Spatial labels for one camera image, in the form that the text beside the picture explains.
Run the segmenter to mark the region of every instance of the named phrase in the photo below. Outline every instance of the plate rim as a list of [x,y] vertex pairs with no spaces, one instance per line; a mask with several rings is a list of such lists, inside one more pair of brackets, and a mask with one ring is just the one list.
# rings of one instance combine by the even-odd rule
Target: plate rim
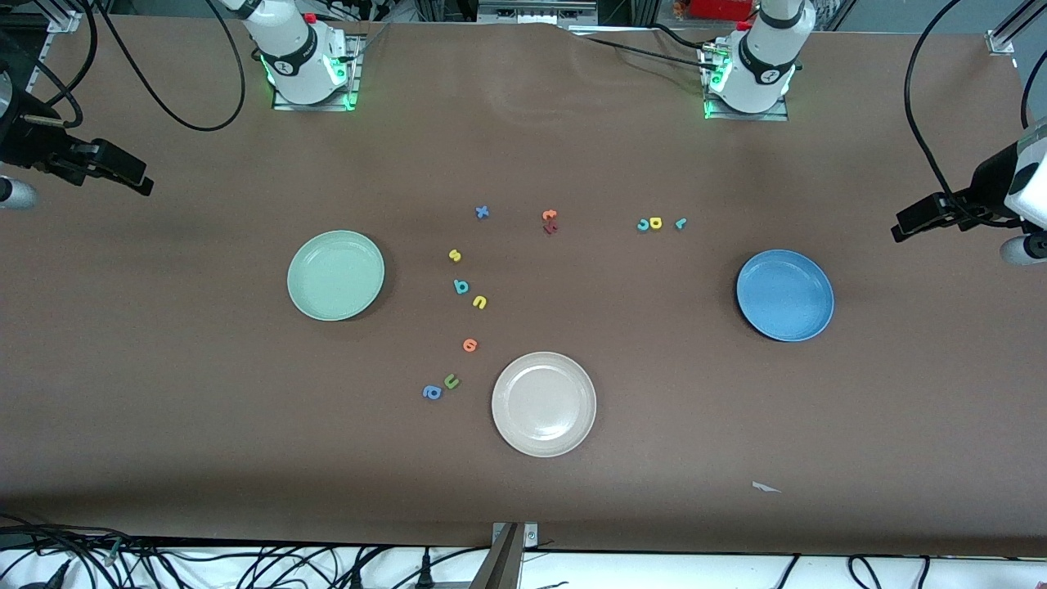
[[[342,234],[342,233],[355,235],[357,237],[362,237],[366,243],[369,243],[371,245],[371,247],[374,248],[375,251],[378,252],[378,259],[381,263],[381,268],[380,268],[381,269],[381,276],[380,276],[380,279],[379,279],[379,282],[378,282],[378,288],[375,289],[374,296],[371,297],[371,300],[367,301],[367,304],[363,305],[363,308],[360,309],[360,311],[356,312],[355,314],[351,314],[351,315],[348,315],[346,317],[334,317],[334,318],[316,317],[315,315],[313,315],[313,314],[307,312],[306,310],[302,309],[302,305],[298,304],[298,301],[296,301],[294,299],[294,294],[293,294],[293,292],[291,290],[291,270],[294,268],[295,262],[298,262],[302,257],[304,257],[303,252],[306,251],[306,249],[310,245],[312,245],[315,241],[318,241],[318,240],[320,240],[320,239],[322,239],[325,236],[331,235],[331,234]],[[360,231],[355,231],[353,229],[331,229],[331,230],[326,230],[326,231],[324,231],[321,233],[314,234],[309,240],[307,240],[305,243],[303,243],[300,247],[298,247],[298,250],[295,251],[294,255],[291,256],[291,262],[287,265],[287,296],[290,297],[291,303],[294,305],[294,308],[296,310],[298,310],[298,312],[302,315],[308,317],[309,319],[315,320],[315,321],[329,321],[329,322],[330,321],[344,321],[347,319],[352,319],[352,318],[354,318],[354,317],[362,314],[363,312],[365,312],[367,310],[367,308],[370,308],[372,305],[372,303],[375,302],[376,299],[378,299],[378,296],[381,293],[382,287],[384,285],[385,285],[385,255],[382,253],[382,249],[380,247],[378,247],[378,244],[375,243],[375,241],[373,239],[371,239],[370,236],[363,234]]]
[[[502,425],[498,422],[498,412],[495,411],[495,393],[498,390],[498,384],[502,383],[504,379],[505,380],[509,380],[508,375],[510,373],[510,369],[512,369],[514,365],[516,365],[518,363],[522,363],[524,361],[526,361],[526,360],[528,360],[528,359],[530,359],[532,357],[545,356],[545,355],[551,355],[553,357],[556,357],[556,358],[559,358],[561,360],[564,360],[567,363],[570,363],[571,365],[573,365],[575,368],[577,368],[579,371],[581,371],[582,376],[584,376],[584,378],[585,378],[585,381],[588,383],[588,390],[591,391],[591,394],[586,395],[586,399],[592,399],[593,400],[593,411],[592,411],[592,417],[589,417],[586,421],[586,424],[585,424],[585,426],[583,428],[583,431],[581,432],[581,435],[579,436],[577,443],[575,443],[574,445],[570,446],[569,448],[565,448],[564,450],[562,450],[560,452],[557,452],[555,454],[533,454],[532,452],[529,452],[528,450],[519,448],[517,445],[513,444],[506,436],[505,432],[502,429]],[[494,387],[492,387],[492,389],[491,389],[491,417],[494,420],[494,428],[495,428],[495,430],[498,431],[498,435],[502,437],[503,440],[505,440],[506,444],[508,444],[510,446],[510,448],[512,448],[516,452],[519,452],[520,454],[524,454],[526,456],[530,456],[532,458],[556,458],[558,456],[563,456],[564,454],[567,454],[569,452],[571,452],[571,451],[577,449],[579,446],[581,446],[582,443],[585,441],[585,439],[588,437],[589,433],[593,431],[593,426],[596,425],[596,412],[597,412],[597,409],[598,409],[598,402],[597,402],[597,399],[596,399],[596,385],[593,383],[593,378],[589,377],[589,373],[586,372],[585,368],[583,368],[582,365],[578,364],[578,362],[576,362],[571,357],[569,357],[566,355],[561,355],[560,353],[554,353],[554,352],[551,352],[551,350],[538,350],[538,352],[534,352],[534,353],[528,353],[528,354],[526,354],[526,355],[524,355],[521,357],[518,357],[518,358],[514,359],[512,362],[510,362],[508,365],[506,365],[506,367],[504,369],[502,369],[502,372],[498,373],[498,378],[494,382]]]
[[[810,335],[805,336],[803,338],[793,338],[793,339],[785,339],[785,338],[779,338],[777,336],[773,336],[773,335],[768,334],[766,331],[764,331],[763,329],[761,329],[759,325],[757,325],[753,321],[753,319],[750,317],[749,313],[745,311],[745,307],[741,302],[741,280],[742,280],[742,276],[744,276],[744,274],[745,274],[745,270],[752,269],[752,266],[754,266],[754,265],[756,265],[757,263],[760,262],[760,259],[759,259],[760,257],[771,256],[771,255],[773,255],[775,253],[778,253],[778,254],[783,254],[784,253],[784,254],[786,254],[788,256],[794,256],[794,257],[798,256],[798,257],[801,257],[803,259],[806,259],[808,263],[810,263],[812,266],[815,266],[816,269],[818,269],[819,273],[821,274],[822,280],[825,282],[825,286],[829,289],[829,297],[828,297],[829,313],[826,316],[825,321],[822,323],[822,325],[819,326],[819,329],[817,331],[815,331],[814,334],[810,334]],[[741,311],[742,317],[745,318],[745,322],[749,323],[749,325],[751,325],[753,327],[753,330],[759,332],[760,334],[762,334],[763,336],[765,336],[765,337],[767,337],[767,338],[770,338],[772,340],[775,340],[777,342],[785,342],[787,344],[797,344],[797,343],[800,343],[800,342],[806,342],[807,340],[811,340],[814,338],[817,338],[819,335],[822,334],[822,332],[825,332],[825,329],[828,327],[829,323],[832,322],[832,316],[836,314],[836,311],[837,311],[837,294],[832,290],[832,281],[829,279],[829,275],[827,273],[825,273],[825,270],[822,268],[822,266],[820,266],[818,264],[818,262],[811,259],[809,256],[804,255],[803,253],[801,253],[801,252],[799,252],[799,251],[797,251],[795,249],[783,249],[783,248],[764,249],[763,251],[760,251],[760,252],[754,254],[753,256],[751,256],[749,259],[747,259],[745,263],[742,264],[741,269],[738,270],[738,277],[735,280],[735,287],[734,287],[734,298],[735,298],[735,301],[738,303],[738,309]]]

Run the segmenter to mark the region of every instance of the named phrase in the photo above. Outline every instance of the white plate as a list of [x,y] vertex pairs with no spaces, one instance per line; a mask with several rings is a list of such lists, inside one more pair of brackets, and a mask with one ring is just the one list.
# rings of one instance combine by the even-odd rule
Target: white plate
[[556,353],[532,353],[502,371],[491,413],[509,446],[552,458],[578,448],[593,429],[596,389],[575,361]]

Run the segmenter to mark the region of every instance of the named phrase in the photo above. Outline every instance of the paper scrap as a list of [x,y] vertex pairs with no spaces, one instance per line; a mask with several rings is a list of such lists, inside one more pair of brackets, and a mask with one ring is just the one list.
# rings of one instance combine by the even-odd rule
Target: paper scrap
[[775,489],[773,486],[767,486],[767,485],[765,485],[763,483],[758,483],[756,481],[753,481],[753,489],[758,489],[758,490],[762,491],[763,493],[781,493],[780,491],[778,491],[777,489]]

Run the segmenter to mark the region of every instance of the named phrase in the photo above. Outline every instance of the white floor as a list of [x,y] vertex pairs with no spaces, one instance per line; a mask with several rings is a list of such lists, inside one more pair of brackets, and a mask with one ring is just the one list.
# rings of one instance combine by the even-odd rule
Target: white floor
[[[180,550],[195,557],[243,551],[257,548],[223,548]],[[312,549],[300,550],[309,554]],[[344,572],[352,565],[356,548],[338,548],[336,556],[330,553],[316,559],[314,564],[321,570],[333,573],[335,559],[338,570]],[[454,551],[453,548],[433,549],[433,560]],[[0,570],[6,568],[23,550],[0,552]],[[367,589],[391,589],[394,584],[418,569],[421,548],[395,548],[384,552],[363,570],[363,584]],[[432,576],[441,581],[470,581],[486,551],[463,554],[433,567]],[[4,579],[0,588],[19,588],[28,583],[45,582],[66,557],[29,557],[16,566]],[[91,584],[77,561],[70,567],[64,589],[90,589]],[[214,563],[179,563],[179,574],[193,589],[233,589],[244,571],[254,562],[254,558],[227,559]],[[567,582],[565,589],[608,589],[608,588],[700,588],[700,589],[771,589],[778,584],[789,557],[755,556],[688,556],[688,554],[607,554],[607,553],[527,553],[520,579],[520,589],[539,589]],[[922,562],[915,558],[871,558],[884,589],[914,589]],[[280,573],[292,566],[294,561],[284,559],[273,566],[254,587],[268,588]],[[296,583],[288,587],[327,589],[327,584],[315,573],[296,570],[289,579],[300,579],[306,585]],[[857,567],[860,579],[869,587],[874,587],[864,569]],[[110,569],[116,575],[116,569]],[[135,587],[153,588],[155,585],[144,575],[143,567],[133,571]],[[175,589],[173,581],[161,576],[161,585]],[[1047,563],[1030,561],[934,559],[931,563],[925,589],[1035,589],[1040,582],[1047,581]],[[98,587],[107,589],[101,579]],[[854,588],[847,571],[847,559],[836,557],[801,558],[788,579],[787,589],[833,589]]]

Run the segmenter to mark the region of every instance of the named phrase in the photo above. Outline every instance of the blue plate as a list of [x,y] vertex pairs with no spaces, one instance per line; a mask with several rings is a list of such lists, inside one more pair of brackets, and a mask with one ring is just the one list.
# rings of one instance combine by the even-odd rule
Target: blue plate
[[738,274],[738,305],[757,332],[780,342],[818,336],[836,302],[828,276],[809,257],[788,249],[753,255]]

